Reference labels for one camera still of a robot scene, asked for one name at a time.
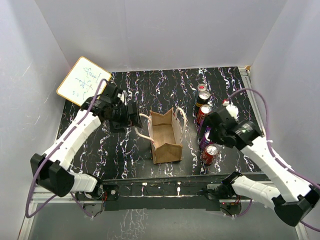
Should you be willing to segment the aluminium frame profile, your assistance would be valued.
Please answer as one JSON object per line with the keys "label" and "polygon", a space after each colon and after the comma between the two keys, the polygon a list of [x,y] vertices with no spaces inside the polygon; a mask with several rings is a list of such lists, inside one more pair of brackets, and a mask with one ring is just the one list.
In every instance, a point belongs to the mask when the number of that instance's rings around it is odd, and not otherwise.
{"label": "aluminium frame profile", "polygon": [[[243,192],[243,191],[238,191],[237,195],[239,197],[246,197],[247,199],[244,202],[260,202],[263,204],[265,207],[269,207],[269,203],[267,203],[267,199],[263,198],[262,200],[259,200],[260,194],[258,193],[259,189],[264,190],[264,196],[270,195],[270,196],[278,196],[279,192],[276,190],[275,185],[271,181],[254,181],[252,179],[252,176],[246,175],[245,181],[249,183],[250,185],[254,185],[254,188],[251,190],[251,192]],[[227,191],[222,189],[222,183],[215,188],[215,191],[219,192],[220,194],[226,194],[229,197],[235,196],[235,194],[232,193],[227,193]],[[81,194],[83,195],[84,193],[68,193],[67,195],[63,197],[53,197],[52,194],[44,189],[43,187],[36,186],[34,193],[31,195],[31,200],[29,203],[29,211],[35,212],[37,209],[40,208],[41,204],[44,203],[67,203],[67,202],[75,202],[79,203],[82,208],[85,208],[86,206],[89,205],[101,205],[101,210],[105,211],[102,209],[102,202],[101,201],[93,201],[93,200],[79,200],[77,195]]]}

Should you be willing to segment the red-tab soda can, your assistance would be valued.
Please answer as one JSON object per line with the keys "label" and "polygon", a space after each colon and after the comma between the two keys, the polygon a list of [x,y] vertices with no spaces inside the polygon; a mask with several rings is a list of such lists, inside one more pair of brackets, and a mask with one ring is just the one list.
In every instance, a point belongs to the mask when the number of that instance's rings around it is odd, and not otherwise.
{"label": "red-tab soda can", "polygon": [[202,92],[202,91],[207,91],[208,88],[207,88],[207,86],[206,86],[205,84],[200,83],[200,84],[197,86],[197,90],[198,90],[199,92]]}

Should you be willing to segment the small white whiteboard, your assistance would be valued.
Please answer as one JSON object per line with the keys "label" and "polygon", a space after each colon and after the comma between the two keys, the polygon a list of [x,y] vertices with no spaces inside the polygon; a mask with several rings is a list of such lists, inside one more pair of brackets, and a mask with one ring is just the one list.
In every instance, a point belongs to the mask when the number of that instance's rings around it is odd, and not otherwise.
{"label": "small white whiteboard", "polygon": [[111,76],[109,72],[81,56],[59,85],[56,93],[81,106],[87,98],[94,96],[96,91],[101,94],[106,87],[106,83],[101,80],[109,81]]}

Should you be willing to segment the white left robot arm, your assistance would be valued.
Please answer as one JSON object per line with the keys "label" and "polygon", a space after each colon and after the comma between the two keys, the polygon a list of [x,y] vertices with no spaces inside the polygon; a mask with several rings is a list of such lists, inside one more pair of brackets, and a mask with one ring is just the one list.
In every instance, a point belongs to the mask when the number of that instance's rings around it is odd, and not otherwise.
{"label": "white left robot arm", "polygon": [[110,83],[102,93],[84,101],[74,121],[49,149],[31,157],[32,184],[59,197],[83,192],[93,200],[99,199],[104,189],[102,180],[92,174],[70,172],[69,167],[80,147],[104,122],[109,123],[112,133],[142,127],[139,104],[127,102],[127,93]]}

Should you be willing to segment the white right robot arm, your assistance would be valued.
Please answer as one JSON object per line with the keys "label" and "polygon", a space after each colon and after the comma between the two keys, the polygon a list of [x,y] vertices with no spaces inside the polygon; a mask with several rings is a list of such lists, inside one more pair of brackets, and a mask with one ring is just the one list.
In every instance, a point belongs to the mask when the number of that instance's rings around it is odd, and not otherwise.
{"label": "white right robot arm", "polygon": [[209,129],[208,139],[218,145],[236,148],[249,157],[274,186],[268,186],[233,172],[207,194],[233,199],[237,195],[250,198],[268,208],[287,225],[295,227],[319,203],[320,187],[303,179],[279,156],[263,136],[260,128],[249,120],[238,121],[238,108],[225,101],[208,113],[199,127],[199,136]]}

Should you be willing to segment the purple soda can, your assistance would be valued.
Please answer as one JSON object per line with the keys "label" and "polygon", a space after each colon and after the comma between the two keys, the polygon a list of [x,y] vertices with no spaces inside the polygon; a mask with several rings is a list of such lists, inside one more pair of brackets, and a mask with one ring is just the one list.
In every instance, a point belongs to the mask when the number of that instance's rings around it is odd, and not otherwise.
{"label": "purple soda can", "polygon": [[208,130],[202,137],[199,148],[203,151],[208,145],[213,144],[214,142],[209,139],[210,131]]}

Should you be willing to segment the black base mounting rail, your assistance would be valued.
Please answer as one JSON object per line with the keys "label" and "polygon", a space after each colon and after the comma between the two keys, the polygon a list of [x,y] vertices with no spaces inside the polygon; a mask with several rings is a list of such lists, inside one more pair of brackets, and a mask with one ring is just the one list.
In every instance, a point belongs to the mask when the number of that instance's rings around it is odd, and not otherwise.
{"label": "black base mounting rail", "polygon": [[130,209],[203,209],[238,215],[245,210],[244,196],[215,190],[224,175],[112,179],[102,181],[97,194],[77,194],[79,200],[101,201],[104,211]]}

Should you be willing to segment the red coke can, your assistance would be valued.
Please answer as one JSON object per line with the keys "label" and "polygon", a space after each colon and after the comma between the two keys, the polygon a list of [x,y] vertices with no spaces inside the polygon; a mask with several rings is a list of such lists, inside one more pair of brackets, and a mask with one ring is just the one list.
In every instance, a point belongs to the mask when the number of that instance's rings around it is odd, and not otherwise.
{"label": "red coke can", "polygon": [[205,116],[207,114],[209,114],[211,111],[212,111],[212,107],[210,105],[208,105],[208,104],[202,105],[199,108],[197,116],[196,116],[197,125],[200,125],[202,123],[202,121],[204,120]]}

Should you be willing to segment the red soda can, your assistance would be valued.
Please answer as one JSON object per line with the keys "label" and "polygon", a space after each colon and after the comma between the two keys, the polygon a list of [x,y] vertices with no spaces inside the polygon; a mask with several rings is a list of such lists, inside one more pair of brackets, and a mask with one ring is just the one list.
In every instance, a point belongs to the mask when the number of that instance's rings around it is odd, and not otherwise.
{"label": "red soda can", "polygon": [[209,144],[201,154],[201,160],[205,165],[211,165],[219,155],[219,149],[215,144]]}

